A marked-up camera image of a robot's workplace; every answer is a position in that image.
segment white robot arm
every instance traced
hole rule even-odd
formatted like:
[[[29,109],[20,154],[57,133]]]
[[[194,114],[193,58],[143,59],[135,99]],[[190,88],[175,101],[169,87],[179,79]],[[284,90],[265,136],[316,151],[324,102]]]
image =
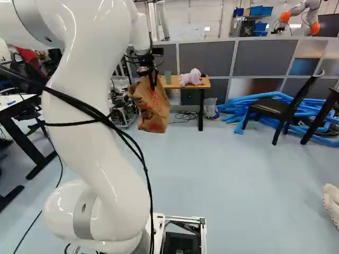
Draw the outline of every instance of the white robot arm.
[[[306,35],[314,35],[320,31],[320,24],[318,21],[318,11],[320,8],[322,0],[303,0],[300,4],[293,7],[287,12],[281,14],[279,21],[281,22],[280,27],[285,27],[291,18],[291,16],[300,15],[306,8],[309,8],[307,12],[306,21],[308,23],[308,28]]]
[[[150,47],[147,21],[132,0],[0,1],[0,36],[13,45],[64,48],[47,86],[108,115],[110,77],[129,42],[142,55]],[[48,123],[91,117],[48,93],[42,96]],[[66,165],[82,180],[61,185],[43,215],[59,237],[105,253],[149,248],[150,199],[133,167],[120,155],[114,133],[101,123],[49,127]]]

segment white stuffed animal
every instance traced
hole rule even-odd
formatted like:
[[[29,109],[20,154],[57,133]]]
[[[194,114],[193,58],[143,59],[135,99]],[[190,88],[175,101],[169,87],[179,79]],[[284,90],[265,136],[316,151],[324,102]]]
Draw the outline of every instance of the white stuffed animal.
[[[324,208],[339,229],[339,189],[332,184],[324,186]]]
[[[190,73],[180,75],[179,84],[181,87],[184,87],[187,84],[192,84],[194,86],[201,85],[200,77],[200,71],[194,68]]]

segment gray partition wall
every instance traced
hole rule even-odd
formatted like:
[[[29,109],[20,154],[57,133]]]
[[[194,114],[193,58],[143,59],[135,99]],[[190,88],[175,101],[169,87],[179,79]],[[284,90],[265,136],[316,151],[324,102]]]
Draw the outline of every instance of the gray partition wall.
[[[239,41],[233,76],[285,75],[297,40]]]
[[[210,77],[229,76],[234,41],[179,44],[180,73],[197,68]]]
[[[337,38],[313,37],[230,38],[210,42],[162,42],[154,47],[164,48],[164,63],[158,67],[160,74],[171,70],[173,75],[179,75],[198,68],[210,77],[211,88],[206,89],[205,98],[217,98],[217,103],[222,104],[228,97],[264,92],[266,88],[294,96],[313,73],[322,69],[325,76],[317,81],[308,97],[326,98],[328,88],[339,84],[339,55],[326,52],[330,40],[334,40],[334,44],[339,42]],[[155,58],[156,64],[161,61],[162,58]],[[130,68],[132,76],[138,77],[136,68],[132,64]],[[268,85],[270,80],[279,82]],[[182,105],[198,105],[199,91],[182,89],[180,93]]]
[[[305,79],[289,78],[282,90],[283,93],[294,97],[301,87],[305,84]],[[329,95],[329,88],[335,87],[337,79],[318,79],[306,98],[326,99]]]
[[[326,76],[339,76],[339,59],[324,59],[320,69]]]

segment brown paper bag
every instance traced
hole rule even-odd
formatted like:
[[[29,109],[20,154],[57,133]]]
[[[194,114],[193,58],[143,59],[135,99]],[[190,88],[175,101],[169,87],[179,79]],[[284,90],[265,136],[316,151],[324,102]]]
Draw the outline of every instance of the brown paper bag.
[[[154,91],[146,76],[142,77],[140,82],[131,85],[128,92],[141,112],[138,128],[148,132],[164,133],[168,125],[171,105],[160,79],[157,78]]]

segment floor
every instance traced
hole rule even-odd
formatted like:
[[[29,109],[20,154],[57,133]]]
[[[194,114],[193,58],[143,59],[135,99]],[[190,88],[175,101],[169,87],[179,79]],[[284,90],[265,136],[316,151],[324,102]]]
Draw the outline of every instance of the floor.
[[[24,131],[27,124],[20,122]],[[165,134],[128,130],[144,151],[156,212],[205,216],[208,253],[337,254],[339,231],[322,207],[322,186],[339,185],[337,149],[301,146],[291,134],[281,135],[274,147],[274,130],[258,122],[249,122],[244,135],[218,121],[205,120],[203,132],[196,124],[171,124]],[[41,132],[31,139],[45,154],[51,151]],[[134,155],[119,144],[142,174]],[[17,184],[26,189],[0,214],[0,253],[13,252],[60,175],[55,159],[27,182],[33,163],[16,144],[6,153],[0,193]],[[75,177],[65,168],[63,182]],[[17,253],[57,254],[65,245],[39,219]]]

